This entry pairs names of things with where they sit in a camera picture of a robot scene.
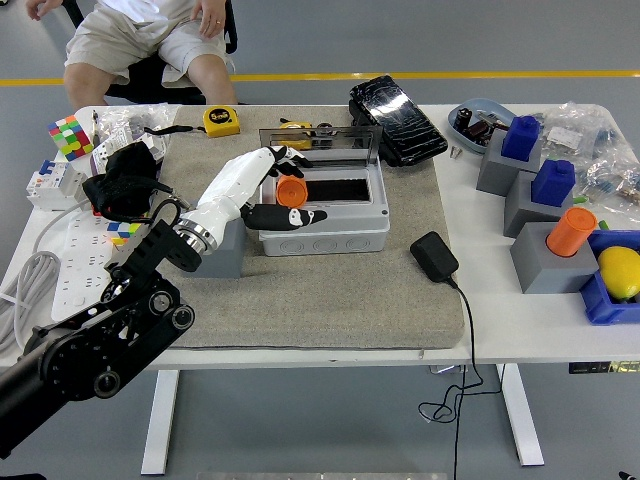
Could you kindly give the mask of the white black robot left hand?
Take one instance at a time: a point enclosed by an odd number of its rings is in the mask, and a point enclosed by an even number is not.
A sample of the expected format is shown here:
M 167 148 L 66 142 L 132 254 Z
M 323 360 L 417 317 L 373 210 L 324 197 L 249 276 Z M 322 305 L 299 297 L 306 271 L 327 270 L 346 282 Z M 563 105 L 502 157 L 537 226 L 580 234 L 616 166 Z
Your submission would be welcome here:
M 293 231 L 328 218 L 324 210 L 249 203 L 258 187 L 278 173 L 301 179 L 311 163 L 287 146 L 261 147 L 229 160 L 202 194 L 196 207 L 181 215 L 177 233 L 198 253 L 221 246 L 228 223 L 240 218 L 249 229 Z

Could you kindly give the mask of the person's right hand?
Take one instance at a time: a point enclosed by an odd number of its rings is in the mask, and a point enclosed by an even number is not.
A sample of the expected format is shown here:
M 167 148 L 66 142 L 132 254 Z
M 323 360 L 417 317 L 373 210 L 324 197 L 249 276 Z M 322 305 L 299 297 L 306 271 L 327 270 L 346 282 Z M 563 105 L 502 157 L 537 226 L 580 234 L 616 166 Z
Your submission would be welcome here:
M 58 8 L 60 3 L 54 0 L 26 0 L 27 16 L 34 21 L 40 21 L 51 10 Z

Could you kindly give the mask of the person's left hand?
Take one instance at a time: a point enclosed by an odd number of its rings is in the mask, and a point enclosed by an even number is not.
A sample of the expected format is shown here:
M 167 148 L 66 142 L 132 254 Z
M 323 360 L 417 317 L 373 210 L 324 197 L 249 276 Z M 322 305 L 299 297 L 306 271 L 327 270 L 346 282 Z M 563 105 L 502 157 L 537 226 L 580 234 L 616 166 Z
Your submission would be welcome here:
M 196 0 L 191 13 L 192 20 L 200 20 L 199 33 L 211 39 L 221 33 L 226 22 L 225 0 Z

